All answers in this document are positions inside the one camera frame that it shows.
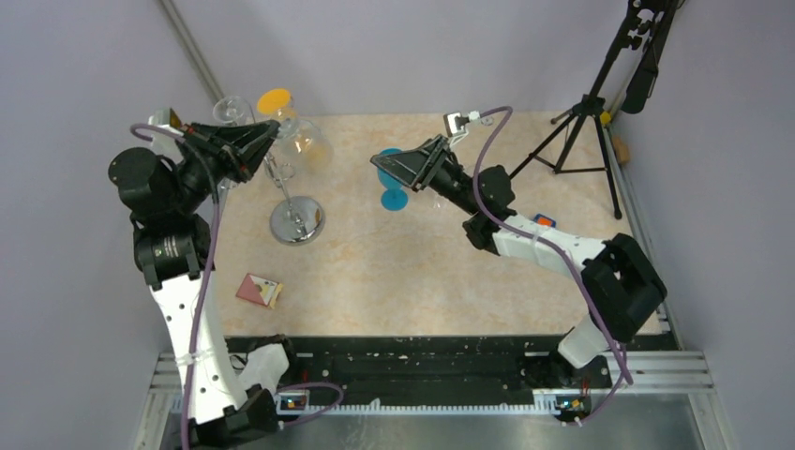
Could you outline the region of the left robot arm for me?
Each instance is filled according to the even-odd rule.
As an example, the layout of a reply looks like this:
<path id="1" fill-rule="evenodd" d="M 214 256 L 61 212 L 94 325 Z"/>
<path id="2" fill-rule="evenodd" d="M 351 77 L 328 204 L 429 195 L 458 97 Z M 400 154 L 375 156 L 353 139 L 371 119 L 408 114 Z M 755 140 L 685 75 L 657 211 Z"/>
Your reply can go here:
<path id="1" fill-rule="evenodd" d="M 279 123 L 243 126 L 200 123 L 134 124 L 141 140 L 108 169 L 133 227 L 133 256 L 169 333 L 182 391 L 180 447 L 228 449 L 279 430 L 276 387 L 297 382 L 301 364 L 286 352 L 266 361 L 268 379 L 244 385 L 236 374 L 209 299 L 224 181 L 243 184 L 260 168 Z"/>

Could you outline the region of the orange plastic wine glass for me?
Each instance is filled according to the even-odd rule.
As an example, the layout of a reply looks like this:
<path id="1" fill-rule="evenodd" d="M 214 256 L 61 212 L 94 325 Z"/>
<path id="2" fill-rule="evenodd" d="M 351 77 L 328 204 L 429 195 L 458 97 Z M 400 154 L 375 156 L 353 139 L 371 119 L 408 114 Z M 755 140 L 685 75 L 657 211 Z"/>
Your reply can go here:
<path id="1" fill-rule="evenodd" d="M 256 111 L 262 116 L 272 116 L 284 108 L 291 108 L 293 95 L 286 88 L 274 88 L 263 93 L 256 102 Z"/>

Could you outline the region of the clear stemmed wine glass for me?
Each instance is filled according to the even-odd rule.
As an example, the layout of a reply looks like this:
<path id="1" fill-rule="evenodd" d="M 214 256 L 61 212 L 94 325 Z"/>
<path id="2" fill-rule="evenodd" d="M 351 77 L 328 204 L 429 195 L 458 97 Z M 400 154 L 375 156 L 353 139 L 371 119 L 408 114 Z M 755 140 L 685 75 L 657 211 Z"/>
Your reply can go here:
<path id="1" fill-rule="evenodd" d="M 221 125 L 240 127 L 256 122 L 251 104 L 239 96 L 227 96 L 213 107 L 212 115 Z"/>

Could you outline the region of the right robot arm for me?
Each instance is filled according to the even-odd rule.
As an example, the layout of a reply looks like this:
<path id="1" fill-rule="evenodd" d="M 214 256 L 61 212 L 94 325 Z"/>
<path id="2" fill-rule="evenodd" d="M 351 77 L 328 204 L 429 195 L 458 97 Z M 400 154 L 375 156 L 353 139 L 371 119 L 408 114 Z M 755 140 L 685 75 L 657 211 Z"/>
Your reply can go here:
<path id="1" fill-rule="evenodd" d="M 618 353 L 668 296 L 634 237 L 619 232 L 609 239 L 589 238 L 521 215 L 510 206 L 515 194 L 504 166 L 477 163 L 467 173 L 442 135 L 370 162 L 403 187 L 429 188 L 469 214 L 462 227 L 475 248 L 527 260 L 576 283 L 588 313 L 549 361 L 552 379 L 562 386 L 576 385 L 601 353 Z"/>

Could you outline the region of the chrome wine glass rack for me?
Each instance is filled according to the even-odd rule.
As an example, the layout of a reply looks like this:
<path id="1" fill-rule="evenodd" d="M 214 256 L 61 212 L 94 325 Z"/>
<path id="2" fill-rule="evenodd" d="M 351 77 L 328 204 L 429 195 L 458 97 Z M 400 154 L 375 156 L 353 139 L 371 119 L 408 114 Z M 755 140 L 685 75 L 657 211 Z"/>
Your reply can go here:
<path id="1" fill-rule="evenodd" d="M 288 182 L 298 173 L 289 164 L 278 161 L 274 152 L 275 142 L 262 165 L 268 178 L 282 193 L 283 200 L 272 211 L 269 228 L 280 244 L 304 245 L 317 238 L 323 230 L 325 213 L 314 198 L 291 194 Z"/>

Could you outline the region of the blue plastic wine glass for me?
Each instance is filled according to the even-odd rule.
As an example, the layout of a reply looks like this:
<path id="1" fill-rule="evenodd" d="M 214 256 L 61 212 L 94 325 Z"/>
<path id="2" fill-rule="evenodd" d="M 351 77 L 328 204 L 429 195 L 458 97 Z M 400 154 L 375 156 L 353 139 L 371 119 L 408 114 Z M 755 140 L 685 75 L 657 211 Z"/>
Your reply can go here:
<path id="1" fill-rule="evenodd" d="M 377 175 L 384 188 L 381 196 L 382 207 L 393 212 L 405 208 L 409 202 L 409 196 L 403 190 L 401 183 L 381 169 L 377 170 Z"/>

